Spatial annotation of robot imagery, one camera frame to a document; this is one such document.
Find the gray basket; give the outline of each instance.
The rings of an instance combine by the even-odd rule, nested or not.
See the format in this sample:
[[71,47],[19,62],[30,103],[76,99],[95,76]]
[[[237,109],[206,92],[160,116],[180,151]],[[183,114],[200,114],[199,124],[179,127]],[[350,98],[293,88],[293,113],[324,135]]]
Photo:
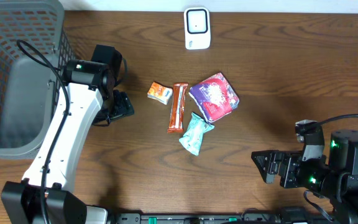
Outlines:
[[16,40],[28,41],[61,68],[74,57],[63,18],[58,0],[0,0],[0,158],[36,156],[58,99],[53,73],[22,57]]

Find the pink and purple package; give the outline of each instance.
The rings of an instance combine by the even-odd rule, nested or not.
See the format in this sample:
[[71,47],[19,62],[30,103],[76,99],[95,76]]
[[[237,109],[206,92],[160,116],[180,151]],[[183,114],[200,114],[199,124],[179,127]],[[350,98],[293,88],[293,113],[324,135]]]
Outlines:
[[240,102],[222,73],[217,73],[191,87],[189,95],[196,101],[209,123],[231,113]]

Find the plastic packaging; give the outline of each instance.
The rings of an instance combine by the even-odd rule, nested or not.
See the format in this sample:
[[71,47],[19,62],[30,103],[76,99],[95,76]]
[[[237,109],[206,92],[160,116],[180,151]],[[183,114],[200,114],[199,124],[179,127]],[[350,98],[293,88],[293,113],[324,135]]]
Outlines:
[[217,73],[191,87],[189,95],[196,101],[209,123],[231,113],[240,102],[222,73]]
[[159,102],[165,105],[167,105],[171,96],[172,96],[171,88],[164,87],[156,82],[153,82],[152,86],[147,92],[147,97],[158,100]]
[[173,85],[173,100],[168,133],[183,132],[183,114],[185,113],[185,94],[187,86],[187,83],[175,83]]
[[203,142],[204,133],[214,129],[212,124],[208,124],[204,119],[195,113],[191,114],[191,121],[186,133],[179,139],[181,145],[193,155],[198,156]]

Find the light blue wrapper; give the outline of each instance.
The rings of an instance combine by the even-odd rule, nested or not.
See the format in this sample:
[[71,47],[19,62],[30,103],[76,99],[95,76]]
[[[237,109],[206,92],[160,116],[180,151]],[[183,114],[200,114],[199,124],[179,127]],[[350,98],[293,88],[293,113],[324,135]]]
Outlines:
[[192,113],[187,131],[183,137],[179,139],[179,142],[187,151],[198,156],[204,133],[214,129],[214,127],[212,124],[205,122],[204,119],[197,114]]

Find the wooden tabletop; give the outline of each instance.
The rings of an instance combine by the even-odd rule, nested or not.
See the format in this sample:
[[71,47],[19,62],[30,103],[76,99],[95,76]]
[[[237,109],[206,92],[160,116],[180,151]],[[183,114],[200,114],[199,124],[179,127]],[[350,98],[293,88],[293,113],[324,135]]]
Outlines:
[[[294,123],[358,113],[358,15],[211,13],[212,42],[186,50],[177,12],[66,12],[65,30],[78,58],[96,44],[127,59],[126,91],[135,115],[91,127],[78,164],[75,195],[87,204],[144,213],[241,213],[304,205],[305,189],[263,182],[252,151],[300,150]],[[198,157],[167,134],[167,106],[146,97],[153,81],[190,86],[223,72],[240,98],[214,123]],[[191,112],[186,96],[185,129]],[[358,119],[324,125],[358,129]],[[5,181],[20,181],[31,161],[0,160]],[[327,200],[313,200],[325,209]],[[9,221],[0,199],[0,223]]]

